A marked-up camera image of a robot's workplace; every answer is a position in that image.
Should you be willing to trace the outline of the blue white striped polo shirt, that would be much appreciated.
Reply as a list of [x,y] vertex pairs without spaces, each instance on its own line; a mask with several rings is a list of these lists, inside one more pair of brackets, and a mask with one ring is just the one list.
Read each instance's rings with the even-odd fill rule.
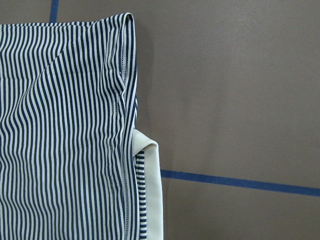
[[135,21],[0,27],[0,237],[161,240],[158,144],[136,129]]

